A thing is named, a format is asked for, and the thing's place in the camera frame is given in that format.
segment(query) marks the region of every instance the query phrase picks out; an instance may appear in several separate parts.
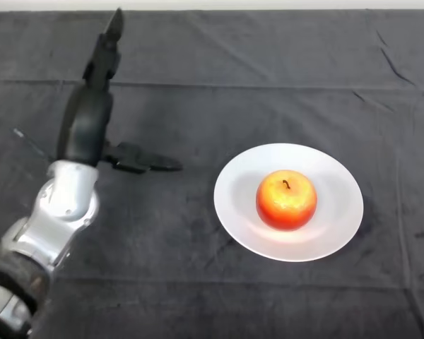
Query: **apple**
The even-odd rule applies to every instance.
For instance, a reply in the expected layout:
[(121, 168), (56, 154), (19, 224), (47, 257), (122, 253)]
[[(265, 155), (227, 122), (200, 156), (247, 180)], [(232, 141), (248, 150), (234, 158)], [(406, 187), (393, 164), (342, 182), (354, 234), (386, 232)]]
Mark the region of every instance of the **apple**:
[(316, 211), (317, 194), (303, 174), (282, 170), (269, 174), (257, 189), (259, 217), (277, 230), (291, 231), (306, 224)]

